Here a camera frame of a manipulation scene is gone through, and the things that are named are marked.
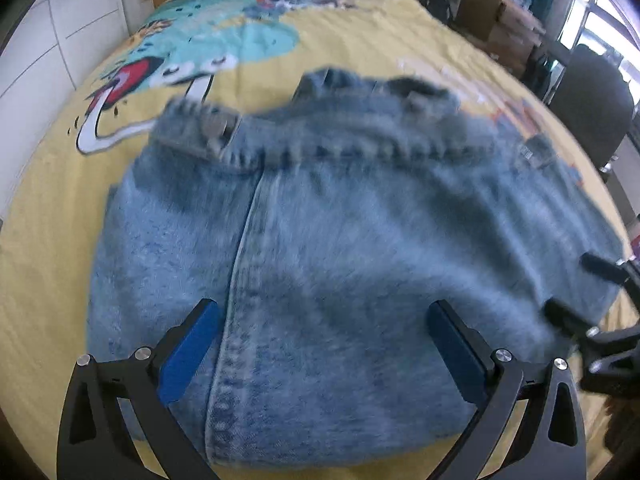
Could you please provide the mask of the light blue denim jacket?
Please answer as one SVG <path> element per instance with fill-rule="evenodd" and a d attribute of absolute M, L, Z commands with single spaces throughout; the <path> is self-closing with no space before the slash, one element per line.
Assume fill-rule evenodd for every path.
<path fill-rule="evenodd" d="M 616 299 L 586 252 L 624 248 L 546 136 L 417 79 L 320 70 L 253 115 L 167 104 L 108 194 L 88 350 L 126 358 L 213 299 L 224 325 L 171 408 L 198 452 L 362 463 L 471 416 L 427 333 L 432 302 L 547 362 L 570 348 L 548 299 L 592 322 Z"/>

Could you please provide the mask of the yellow cartoon print bedsheet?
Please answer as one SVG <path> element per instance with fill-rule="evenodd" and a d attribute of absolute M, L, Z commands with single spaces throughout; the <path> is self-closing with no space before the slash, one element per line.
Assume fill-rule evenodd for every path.
<path fill-rule="evenodd" d="M 578 143 L 522 84 L 438 24 L 413 0 L 338 0 L 337 9 L 286 14 L 298 30 L 292 52 L 206 79 L 202 95 L 241 110 L 286 101 L 303 73 L 337 66 L 366 76 L 418 76 L 448 88 L 465 110 L 506 118 L 524 134 L 545 133 L 579 172 L 585 191 L 617 234 L 624 226 L 610 193 Z M 106 194 L 148 140 L 149 120 L 171 88 L 112 96 L 98 109 L 93 92 L 127 53 L 155 39 L 167 22 L 148 14 L 129 37 L 90 65 L 22 174 L 1 231 L 1 408 L 47 478 L 55 475 L 63 398 L 86 344 L 91 261 Z"/>

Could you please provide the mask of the dark office chair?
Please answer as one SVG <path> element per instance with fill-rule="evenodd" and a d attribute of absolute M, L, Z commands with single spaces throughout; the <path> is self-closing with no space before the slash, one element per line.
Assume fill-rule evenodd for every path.
<path fill-rule="evenodd" d="M 620 71 L 584 44 L 574 49 L 549 108 L 597 169 L 611 161 L 634 117 Z"/>

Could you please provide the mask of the wooden drawer cabinet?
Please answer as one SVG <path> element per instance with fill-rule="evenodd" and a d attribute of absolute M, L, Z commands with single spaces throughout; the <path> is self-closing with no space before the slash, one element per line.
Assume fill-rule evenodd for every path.
<path fill-rule="evenodd" d="M 513 0 L 460 0 L 457 29 L 514 77 L 542 43 L 544 26 Z"/>

